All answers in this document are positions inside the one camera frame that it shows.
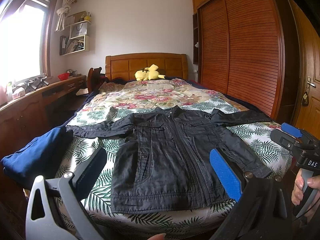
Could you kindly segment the person's right hand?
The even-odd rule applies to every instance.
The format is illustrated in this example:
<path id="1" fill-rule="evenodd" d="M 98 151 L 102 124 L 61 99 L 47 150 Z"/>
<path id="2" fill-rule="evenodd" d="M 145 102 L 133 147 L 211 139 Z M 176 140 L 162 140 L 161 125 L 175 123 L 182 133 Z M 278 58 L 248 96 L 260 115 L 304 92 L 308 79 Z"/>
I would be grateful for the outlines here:
<path id="1" fill-rule="evenodd" d="M 306 217 L 306 221 L 310 222 L 313 218 L 315 212 L 319 207 L 319 190 L 320 190 L 320 176 L 314 176 L 308 179 L 306 182 L 310 188 L 316 189 L 317 194 L 314 197 L 312 203 L 309 206 L 309 211 L 304 215 Z M 299 205 L 300 202 L 303 200 L 303 186 L 304 186 L 304 179 L 302 178 L 302 169 L 300 169 L 296 175 L 294 188 L 291 194 L 291 201 L 296 206 Z"/>

